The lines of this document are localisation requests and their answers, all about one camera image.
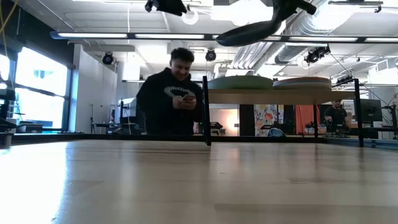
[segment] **hand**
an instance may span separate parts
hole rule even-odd
[[[181,104],[181,109],[184,110],[194,110],[197,105],[197,101],[195,100],[183,100]]]
[[[173,108],[174,109],[182,109],[183,99],[181,96],[173,97]]]

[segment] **hoodie logo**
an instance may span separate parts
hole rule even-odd
[[[171,98],[173,98],[175,96],[185,96],[187,94],[196,96],[194,94],[194,92],[192,92],[191,90],[187,90],[185,88],[175,87],[175,86],[168,86],[168,87],[164,88],[164,93],[166,93],[166,95]]]

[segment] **person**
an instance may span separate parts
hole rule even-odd
[[[202,117],[202,90],[191,81],[191,51],[174,49],[170,68],[151,75],[137,94],[147,134],[193,135],[193,123]]]
[[[339,125],[351,128],[351,119],[347,116],[346,110],[341,107],[341,100],[332,101],[331,107],[325,110],[324,117],[326,122],[332,121],[334,131]]]

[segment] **black hoodie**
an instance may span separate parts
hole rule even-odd
[[[176,110],[173,97],[195,95],[197,105],[194,110]],[[145,115],[148,134],[192,135],[193,122],[202,117],[202,90],[191,81],[191,75],[178,81],[171,69],[151,75],[137,94],[137,105]]]

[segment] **window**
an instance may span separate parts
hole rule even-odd
[[[1,78],[4,80],[8,80],[9,73],[10,73],[10,60],[4,55],[0,55]]]
[[[18,54],[13,118],[43,124],[43,128],[66,129],[62,124],[69,102],[68,72],[61,63],[24,47]]]

